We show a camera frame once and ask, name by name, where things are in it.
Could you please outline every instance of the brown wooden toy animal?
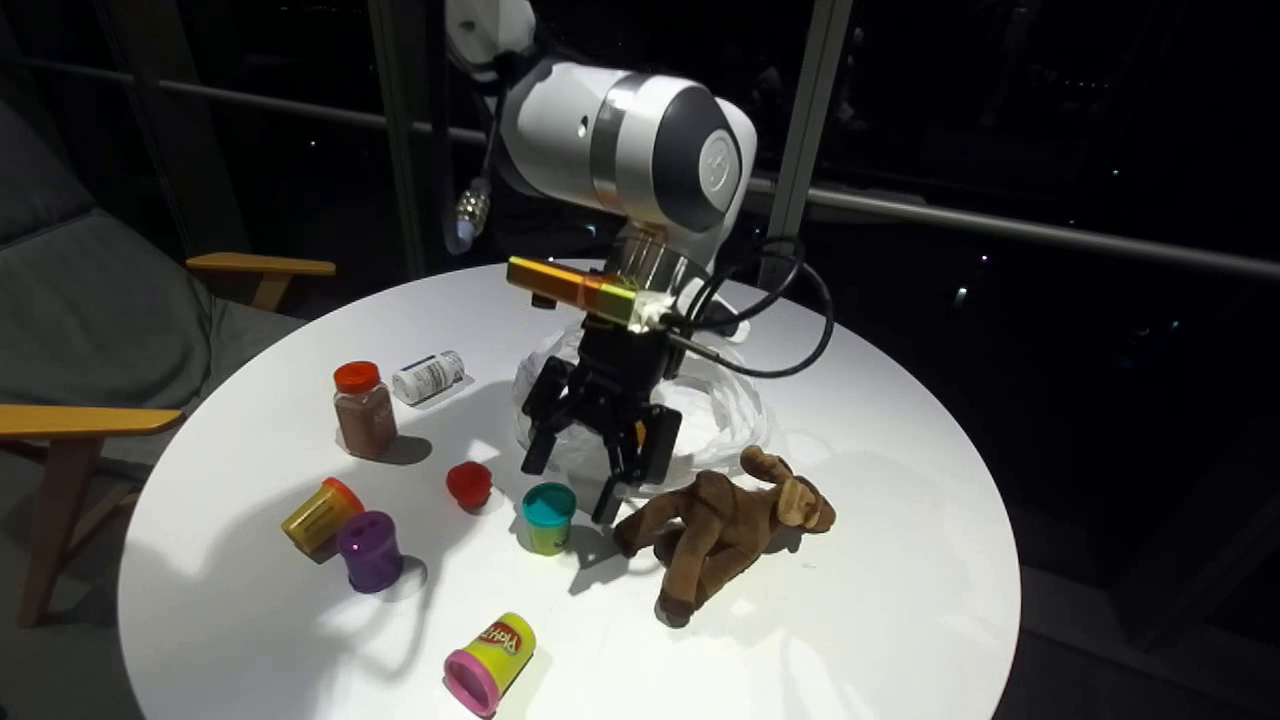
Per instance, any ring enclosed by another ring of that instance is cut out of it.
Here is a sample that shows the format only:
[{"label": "brown wooden toy animal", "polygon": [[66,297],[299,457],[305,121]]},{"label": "brown wooden toy animal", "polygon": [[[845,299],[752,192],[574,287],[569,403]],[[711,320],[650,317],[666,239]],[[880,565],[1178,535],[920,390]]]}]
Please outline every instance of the brown wooden toy animal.
[{"label": "brown wooden toy animal", "polygon": [[623,554],[651,543],[667,565],[657,615],[684,626],[731,577],[763,552],[799,548],[799,533],[829,533],[838,506],[779,457],[744,446],[744,473],[774,479],[767,493],[735,486],[722,473],[701,473],[689,486],[650,500],[615,525],[613,540]]}]

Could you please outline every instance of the chair armrest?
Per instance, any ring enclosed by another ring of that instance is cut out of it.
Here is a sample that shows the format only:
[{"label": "chair armrest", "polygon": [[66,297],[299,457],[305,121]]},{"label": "chair armrest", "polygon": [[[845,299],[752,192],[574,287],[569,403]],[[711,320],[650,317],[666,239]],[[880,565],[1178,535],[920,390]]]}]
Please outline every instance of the chair armrest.
[{"label": "chair armrest", "polygon": [[309,256],[257,256],[257,253],[206,253],[188,261],[202,276],[259,276],[251,290],[251,307],[277,311],[287,281],[296,276],[337,276],[332,261]]},{"label": "chair armrest", "polygon": [[206,253],[188,256],[188,268],[202,276],[337,276],[332,261],[257,253]]},{"label": "chair armrest", "polygon": [[150,436],[179,414],[177,408],[0,403],[0,439]]}]

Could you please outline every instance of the red object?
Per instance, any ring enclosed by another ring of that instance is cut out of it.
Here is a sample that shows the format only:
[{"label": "red object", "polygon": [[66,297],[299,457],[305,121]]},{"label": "red object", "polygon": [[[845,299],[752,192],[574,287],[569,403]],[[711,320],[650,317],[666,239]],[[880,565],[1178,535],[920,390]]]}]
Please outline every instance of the red object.
[{"label": "red object", "polygon": [[455,464],[449,473],[449,493],[463,510],[479,510],[490,505],[491,476],[484,464]]},{"label": "red object", "polygon": [[344,363],[344,366],[337,366],[332,372],[332,383],[339,388],[339,390],[372,390],[378,383],[379,383],[383,374],[378,372],[378,363],[368,363],[368,358],[354,358],[354,363]]}]

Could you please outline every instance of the green object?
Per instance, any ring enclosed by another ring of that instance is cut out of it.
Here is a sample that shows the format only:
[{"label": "green object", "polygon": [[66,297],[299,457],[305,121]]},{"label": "green object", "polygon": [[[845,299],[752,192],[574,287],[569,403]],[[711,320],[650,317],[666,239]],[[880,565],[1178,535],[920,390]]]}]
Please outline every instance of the green object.
[{"label": "green object", "polygon": [[574,526],[577,495],[566,484],[537,484],[519,500],[519,543],[542,554],[566,552]]}]

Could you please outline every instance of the dark background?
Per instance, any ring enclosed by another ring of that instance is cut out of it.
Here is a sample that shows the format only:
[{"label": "dark background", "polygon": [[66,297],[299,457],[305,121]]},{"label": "dark background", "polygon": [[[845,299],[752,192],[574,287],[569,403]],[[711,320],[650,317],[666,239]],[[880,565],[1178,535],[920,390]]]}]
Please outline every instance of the dark background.
[{"label": "dark background", "polygon": [[[98,3],[0,9],[25,57],[119,67]],[[778,176],[807,0],[537,0],[537,13],[562,53],[696,76],[735,100],[760,126],[756,176]],[[366,0],[188,0],[179,21],[206,84],[383,113]],[[1280,261],[1272,27],[1267,3],[1213,0],[858,0],[818,183]],[[41,67],[37,84],[89,186],[179,256],[123,87]],[[476,126],[467,84],[452,76],[449,92],[452,124]],[[401,225],[379,126],[214,103],[214,141],[251,249],[337,256],[332,297],[392,281]],[[452,183],[476,162],[455,143]],[[513,200],[484,249],[431,268],[550,234],[598,253],[594,225],[605,219]],[[822,208],[804,239],[840,320],[977,436],[1020,552],[1046,571],[1117,586],[1280,401],[1276,283]],[[1263,561],[1208,623],[1280,645],[1276,586],[1280,565]]]}]

